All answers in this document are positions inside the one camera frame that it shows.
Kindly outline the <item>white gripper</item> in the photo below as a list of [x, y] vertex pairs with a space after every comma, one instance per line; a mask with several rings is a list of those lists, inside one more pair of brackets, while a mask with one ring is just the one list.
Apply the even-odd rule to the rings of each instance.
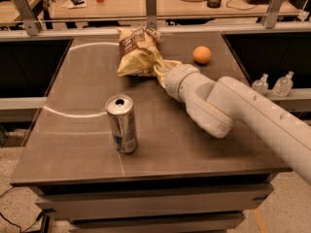
[[178, 60], [165, 60], [164, 67], [155, 65], [154, 71], [160, 85], [179, 102], [181, 102], [179, 88], [182, 81], [191, 74], [200, 73], [196, 67], [190, 64], [181, 64], [181, 61]]

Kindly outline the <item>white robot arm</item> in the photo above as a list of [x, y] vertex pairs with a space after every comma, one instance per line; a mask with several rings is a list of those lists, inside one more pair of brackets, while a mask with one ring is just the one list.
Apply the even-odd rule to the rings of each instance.
[[216, 138], [240, 120], [311, 184], [311, 126], [231, 77], [213, 81], [190, 64], [154, 66], [166, 92], [186, 105], [190, 118]]

